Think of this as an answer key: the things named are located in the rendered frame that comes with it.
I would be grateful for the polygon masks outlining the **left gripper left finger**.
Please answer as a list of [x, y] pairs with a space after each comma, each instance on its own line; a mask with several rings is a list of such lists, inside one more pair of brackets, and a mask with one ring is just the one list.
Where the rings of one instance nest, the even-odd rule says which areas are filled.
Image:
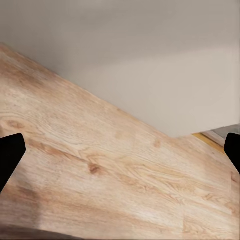
[[0, 193], [26, 153], [21, 133], [0, 138]]

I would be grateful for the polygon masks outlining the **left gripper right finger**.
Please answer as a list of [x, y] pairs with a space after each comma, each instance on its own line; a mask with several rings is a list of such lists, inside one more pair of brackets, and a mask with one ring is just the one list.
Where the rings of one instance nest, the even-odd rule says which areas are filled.
[[224, 151], [240, 173], [240, 134], [227, 135]]

